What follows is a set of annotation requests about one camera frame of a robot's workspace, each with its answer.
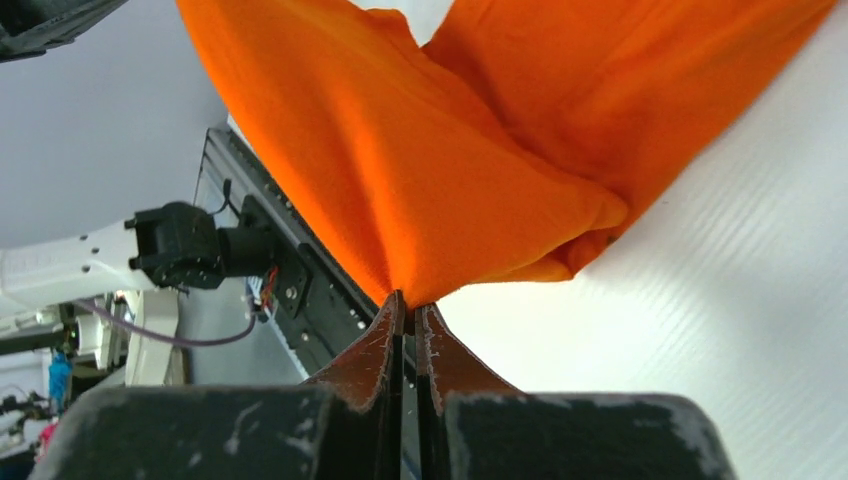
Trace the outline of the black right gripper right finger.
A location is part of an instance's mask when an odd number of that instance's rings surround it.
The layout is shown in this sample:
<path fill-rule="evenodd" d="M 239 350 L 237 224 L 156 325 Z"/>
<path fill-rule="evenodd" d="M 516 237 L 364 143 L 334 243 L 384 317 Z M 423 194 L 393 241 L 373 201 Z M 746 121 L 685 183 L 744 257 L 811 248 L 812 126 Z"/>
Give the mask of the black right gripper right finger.
<path fill-rule="evenodd" d="M 526 393 L 415 312 L 425 479 L 733 479 L 713 422 L 667 394 Z"/>

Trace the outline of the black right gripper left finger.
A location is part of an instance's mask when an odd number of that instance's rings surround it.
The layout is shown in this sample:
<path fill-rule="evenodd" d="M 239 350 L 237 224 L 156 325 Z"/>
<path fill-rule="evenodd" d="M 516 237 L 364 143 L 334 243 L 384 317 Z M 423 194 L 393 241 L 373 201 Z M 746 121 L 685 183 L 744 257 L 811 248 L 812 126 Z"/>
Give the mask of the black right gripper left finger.
<path fill-rule="evenodd" d="M 396 479 L 406 305 L 294 386 L 125 387 L 84 395 L 36 479 Z"/>

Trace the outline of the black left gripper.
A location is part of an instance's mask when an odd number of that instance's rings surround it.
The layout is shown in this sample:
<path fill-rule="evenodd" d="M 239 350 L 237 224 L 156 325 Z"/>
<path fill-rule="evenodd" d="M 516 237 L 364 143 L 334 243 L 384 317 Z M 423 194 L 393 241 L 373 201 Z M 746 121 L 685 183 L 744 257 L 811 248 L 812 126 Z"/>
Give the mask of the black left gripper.
<path fill-rule="evenodd" d="M 73 43 L 127 0 L 2 0 L 1 62 Z"/>

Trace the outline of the orange t shirt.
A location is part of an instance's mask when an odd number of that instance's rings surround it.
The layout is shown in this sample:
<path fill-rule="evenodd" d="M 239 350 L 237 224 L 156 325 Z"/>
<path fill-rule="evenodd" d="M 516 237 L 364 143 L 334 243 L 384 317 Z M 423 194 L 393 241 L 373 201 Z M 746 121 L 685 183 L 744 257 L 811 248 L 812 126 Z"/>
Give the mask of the orange t shirt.
<path fill-rule="evenodd" d="M 374 301 L 562 281 L 784 70 L 831 1 L 181 1 L 272 179 Z"/>

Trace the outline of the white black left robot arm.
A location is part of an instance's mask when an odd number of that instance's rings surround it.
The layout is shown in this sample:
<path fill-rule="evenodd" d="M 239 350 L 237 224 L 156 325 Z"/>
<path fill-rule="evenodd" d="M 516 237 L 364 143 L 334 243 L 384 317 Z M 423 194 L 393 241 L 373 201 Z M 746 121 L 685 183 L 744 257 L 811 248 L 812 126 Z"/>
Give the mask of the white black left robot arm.
<path fill-rule="evenodd" d="M 1 60 L 38 57 L 73 43 L 121 7 L 119 1 L 4 1 Z M 265 274 L 279 240 L 262 213 L 236 227 L 186 202 L 125 221 L 1 253 L 1 315 L 19 317 L 116 290 L 213 290 L 226 278 Z"/>

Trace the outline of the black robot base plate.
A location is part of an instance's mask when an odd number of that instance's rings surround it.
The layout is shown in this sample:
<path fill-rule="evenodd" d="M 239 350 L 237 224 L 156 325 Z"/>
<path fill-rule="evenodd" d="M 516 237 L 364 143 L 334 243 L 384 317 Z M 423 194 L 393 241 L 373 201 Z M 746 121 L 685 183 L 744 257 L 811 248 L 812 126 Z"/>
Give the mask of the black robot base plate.
<path fill-rule="evenodd" d="M 378 307 L 339 267 L 233 131 L 228 133 L 228 148 L 246 176 L 249 206 L 265 214 L 282 237 L 273 287 L 274 321 L 306 374 L 314 374 L 365 332 Z"/>

